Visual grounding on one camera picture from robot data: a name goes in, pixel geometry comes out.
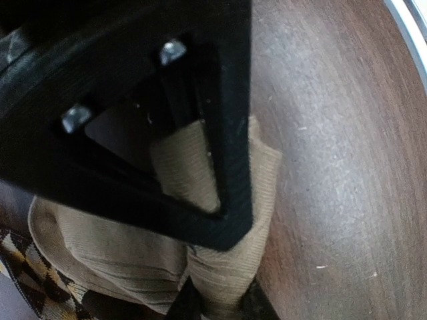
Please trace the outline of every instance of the beige corduroy fabric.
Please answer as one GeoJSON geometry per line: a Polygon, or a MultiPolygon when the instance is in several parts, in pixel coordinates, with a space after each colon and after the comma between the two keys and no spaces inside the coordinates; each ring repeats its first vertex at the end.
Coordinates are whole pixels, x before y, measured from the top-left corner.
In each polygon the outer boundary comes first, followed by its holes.
{"type": "MultiPolygon", "coordinates": [[[[187,247],[149,231],[36,199],[31,234],[47,260],[88,289],[165,313],[190,275],[210,319],[238,319],[238,305],[260,265],[274,209],[281,154],[260,140],[250,118],[254,227],[227,253],[187,247]]],[[[214,174],[196,122],[155,143],[151,157],[163,192],[206,211],[218,207],[214,174]]]]}

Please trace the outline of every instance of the black plastic frame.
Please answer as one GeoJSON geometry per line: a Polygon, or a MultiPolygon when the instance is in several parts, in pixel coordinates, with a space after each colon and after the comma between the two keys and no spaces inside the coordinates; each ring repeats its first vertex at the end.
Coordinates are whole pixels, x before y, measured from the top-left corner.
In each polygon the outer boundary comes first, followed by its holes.
{"type": "Polygon", "coordinates": [[[252,227],[250,35],[249,0],[147,0],[32,45],[0,71],[0,178],[108,219],[230,249],[252,227]],[[221,201],[215,215],[162,194],[89,139],[53,129],[88,95],[101,112],[153,75],[153,50],[181,35],[217,53],[216,63],[194,69],[221,201]]]}

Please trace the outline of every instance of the patterned fabric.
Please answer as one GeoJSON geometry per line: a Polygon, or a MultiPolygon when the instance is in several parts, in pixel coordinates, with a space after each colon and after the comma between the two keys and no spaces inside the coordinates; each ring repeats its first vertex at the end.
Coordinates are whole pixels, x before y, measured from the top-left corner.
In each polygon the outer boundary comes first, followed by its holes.
{"type": "Polygon", "coordinates": [[[82,305],[88,290],[53,268],[32,240],[2,226],[0,273],[12,279],[40,319],[96,320],[82,305]]]}

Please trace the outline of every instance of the brown wooden surface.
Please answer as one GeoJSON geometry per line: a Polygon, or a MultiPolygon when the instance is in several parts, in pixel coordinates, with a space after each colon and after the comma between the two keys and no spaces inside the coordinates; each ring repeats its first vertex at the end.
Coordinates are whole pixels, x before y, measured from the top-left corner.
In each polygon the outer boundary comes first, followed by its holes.
{"type": "Polygon", "coordinates": [[[284,152],[259,272],[282,319],[426,319],[427,99],[382,1],[255,0],[252,83],[284,152]]]}

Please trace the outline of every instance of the metal screw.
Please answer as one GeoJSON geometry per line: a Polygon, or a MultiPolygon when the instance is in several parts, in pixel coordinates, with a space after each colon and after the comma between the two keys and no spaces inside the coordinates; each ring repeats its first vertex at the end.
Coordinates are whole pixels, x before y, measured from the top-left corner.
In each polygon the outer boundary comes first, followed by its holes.
{"type": "Polygon", "coordinates": [[[91,118],[91,110],[84,105],[76,103],[74,107],[62,116],[62,127],[66,133],[72,134],[88,123],[91,118]]]}
{"type": "Polygon", "coordinates": [[[161,48],[160,62],[161,65],[169,65],[171,62],[179,59],[187,53],[187,47],[178,40],[171,40],[161,48]]]}

